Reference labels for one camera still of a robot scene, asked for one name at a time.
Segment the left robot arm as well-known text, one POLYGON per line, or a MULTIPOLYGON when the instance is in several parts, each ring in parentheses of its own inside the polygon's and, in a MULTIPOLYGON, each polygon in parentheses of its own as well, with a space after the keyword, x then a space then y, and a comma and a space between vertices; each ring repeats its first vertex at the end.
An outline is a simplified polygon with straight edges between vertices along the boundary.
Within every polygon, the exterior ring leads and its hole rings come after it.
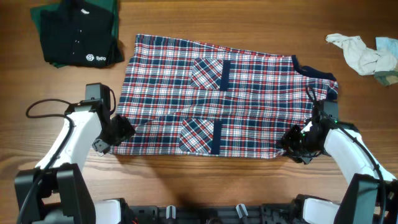
POLYGON ((68 103, 63 128, 33 169, 15 178, 18 223, 138 223, 123 198, 94 202, 82 176, 90 150, 107 154, 135 133, 115 115, 116 97, 102 83, 87 84, 85 99, 68 103))

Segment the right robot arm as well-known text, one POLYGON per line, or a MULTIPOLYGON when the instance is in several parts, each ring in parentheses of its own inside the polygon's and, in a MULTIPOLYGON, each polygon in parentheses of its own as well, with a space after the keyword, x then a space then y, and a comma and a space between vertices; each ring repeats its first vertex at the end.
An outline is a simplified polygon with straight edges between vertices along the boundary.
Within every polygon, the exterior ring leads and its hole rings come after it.
POLYGON ((291 222, 397 223, 397 178, 371 154, 356 126, 338 119, 337 102, 317 101, 305 127, 292 126, 280 144, 296 163, 332 157, 348 183, 340 203, 298 195, 290 206, 291 222))

